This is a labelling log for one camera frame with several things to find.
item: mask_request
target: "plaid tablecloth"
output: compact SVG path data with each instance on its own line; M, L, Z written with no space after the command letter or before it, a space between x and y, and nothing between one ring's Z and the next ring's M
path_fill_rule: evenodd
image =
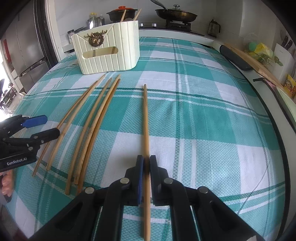
M283 162L271 121L250 84L219 52L197 43L143 37L140 51L137 66L120 72L84 186L109 186L142 154L142 95L147 84L150 154L156 155L158 165L185 186L208 187L265 239L273 240L284 208ZM69 196L64 189L76 142L105 82L118 74L107 73L84 104L50 172L44 165L53 144L35 178L35 163L17 169L8 208L27 236L75 197L74 186ZM101 75L82 75L76 56L52 68L17 108L16 114L48 117L47 124L26 130L24 137L56 127ZM124 208L123 241L142 240L141 216L142 207ZM168 207L152 206L151 240L172 240Z

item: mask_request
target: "red pot lid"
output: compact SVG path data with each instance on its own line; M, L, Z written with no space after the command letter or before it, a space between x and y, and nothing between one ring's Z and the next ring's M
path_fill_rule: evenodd
M113 11L117 11L117 10L125 10L125 9L133 9L131 7L125 7L125 6L119 6L118 9L114 9Z

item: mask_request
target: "silver rivet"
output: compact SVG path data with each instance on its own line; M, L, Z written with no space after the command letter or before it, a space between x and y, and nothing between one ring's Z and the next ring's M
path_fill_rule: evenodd
M88 188L86 188L84 191L85 191L85 193L87 193L87 194L92 194L92 193L94 193L94 188L92 188L92 187L88 187Z
M209 191L209 189L206 188L206 187L200 187L198 190L199 190L201 193L207 193L207 192Z
M170 177L165 178L163 181L166 184L172 184L173 183L173 180Z
M128 183L129 183L129 179L128 179L127 177L124 177L124 178L121 178L121 179L120 179L120 182L121 182L122 184L128 184Z

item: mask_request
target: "cream ribbed container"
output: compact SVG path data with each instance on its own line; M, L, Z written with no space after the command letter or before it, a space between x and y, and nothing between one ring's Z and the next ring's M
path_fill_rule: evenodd
M88 34L107 31L99 47L89 44ZM136 66L140 57L138 21L111 23L72 36L83 74L124 71Z

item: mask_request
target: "refrigerator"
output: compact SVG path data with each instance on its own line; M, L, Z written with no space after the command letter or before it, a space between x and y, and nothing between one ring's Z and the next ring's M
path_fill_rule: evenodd
M6 30L13 67L28 92L58 63L49 36L44 0L31 0Z

